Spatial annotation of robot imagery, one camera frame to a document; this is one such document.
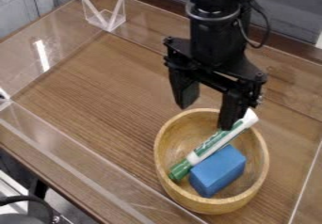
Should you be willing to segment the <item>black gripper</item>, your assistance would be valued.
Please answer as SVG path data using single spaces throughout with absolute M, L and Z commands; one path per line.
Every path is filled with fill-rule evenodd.
M 164 65 L 176 105 L 191 106 L 204 84 L 223 93 L 219 128 L 230 131 L 247 108 L 256 106 L 267 75 L 250 62 L 246 49 L 250 14 L 254 7 L 240 5 L 231 11 L 207 12 L 190 6 L 190 37 L 168 37 Z

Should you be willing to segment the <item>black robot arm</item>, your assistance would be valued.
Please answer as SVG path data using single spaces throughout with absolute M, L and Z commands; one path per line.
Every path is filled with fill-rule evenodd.
M 186 13 L 190 19 L 190 37 L 164 39 L 164 65 L 175 102 L 182 109 L 200 96 L 200 85 L 223 93 L 218 127 L 223 130 L 262 97 L 267 75 L 250 62 L 246 49 L 252 11 L 260 12 L 255 0 L 190 0 Z

